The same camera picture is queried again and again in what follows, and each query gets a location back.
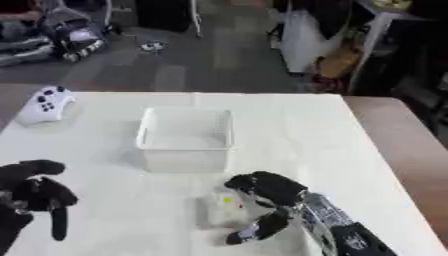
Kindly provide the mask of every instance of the black bag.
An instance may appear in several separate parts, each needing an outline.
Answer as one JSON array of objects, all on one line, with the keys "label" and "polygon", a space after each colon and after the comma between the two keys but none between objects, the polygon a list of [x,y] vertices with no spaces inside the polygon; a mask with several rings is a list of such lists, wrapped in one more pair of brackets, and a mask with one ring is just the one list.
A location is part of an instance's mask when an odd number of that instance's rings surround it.
[{"label": "black bag", "polygon": [[185,32],[191,23],[188,0],[136,0],[141,27]]}]

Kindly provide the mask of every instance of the robotic hand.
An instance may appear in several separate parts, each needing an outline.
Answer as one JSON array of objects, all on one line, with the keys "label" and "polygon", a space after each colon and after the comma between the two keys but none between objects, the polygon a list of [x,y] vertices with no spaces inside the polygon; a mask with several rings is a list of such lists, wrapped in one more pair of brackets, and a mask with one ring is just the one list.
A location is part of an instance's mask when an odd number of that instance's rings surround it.
[{"label": "robotic hand", "polygon": [[22,161],[0,167],[0,255],[5,254],[20,231],[33,219],[32,212],[50,212],[52,236],[64,240],[68,227],[67,207],[78,198],[62,184],[35,175],[58,175],[65,166],[50,160]]},{"label": "robotic hand", "polygon": [[361,223],[352,221],[324,196],[286,177],[268,172],[237,175],[224,184],[255,197],[263,206],[274,208],[246,229],[227,236],[235,245],[267,239],[299,217],[304,227],[321,246],[324,256],[396,256]]}]

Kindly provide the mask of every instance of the yellow label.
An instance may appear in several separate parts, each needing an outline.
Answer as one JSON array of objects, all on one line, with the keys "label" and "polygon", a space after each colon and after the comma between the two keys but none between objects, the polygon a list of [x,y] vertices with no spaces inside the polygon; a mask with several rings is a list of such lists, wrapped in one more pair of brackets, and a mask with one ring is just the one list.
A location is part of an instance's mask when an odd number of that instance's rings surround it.
[{"label": "yellow label", "polygon": [[224,203],[230,204],[232,202],[232,198],[230,197],[224,197]]}]

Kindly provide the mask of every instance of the box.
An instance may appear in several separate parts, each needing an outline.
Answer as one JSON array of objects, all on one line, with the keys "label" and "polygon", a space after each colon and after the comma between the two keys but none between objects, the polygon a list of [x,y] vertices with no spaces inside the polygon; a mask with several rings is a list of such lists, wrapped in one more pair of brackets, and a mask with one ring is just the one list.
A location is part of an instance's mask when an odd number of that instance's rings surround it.
[{"label": "box", "polygon": [[222,172],[233,146],[229,110],[149,108],[136,145],[152,172]]}]

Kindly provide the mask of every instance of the gray carpet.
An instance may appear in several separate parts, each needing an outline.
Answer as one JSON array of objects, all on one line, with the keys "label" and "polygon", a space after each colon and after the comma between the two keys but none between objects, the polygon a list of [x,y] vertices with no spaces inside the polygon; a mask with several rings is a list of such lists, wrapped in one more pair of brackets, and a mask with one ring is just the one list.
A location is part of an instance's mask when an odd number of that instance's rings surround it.
[{"label": "gray carpet", "polygon": [[[110,49],[81,63],[6,68],[0,83],[92,91],[295,92],[279,53],[269,48],[267,9],[252,1],[256,6],[247,0],[202,1],[203,39],[193,31],[130,29],[113,38]],[[138,44],[148,40],[166,42],[168,48],[159,55],[144,53]]]}]

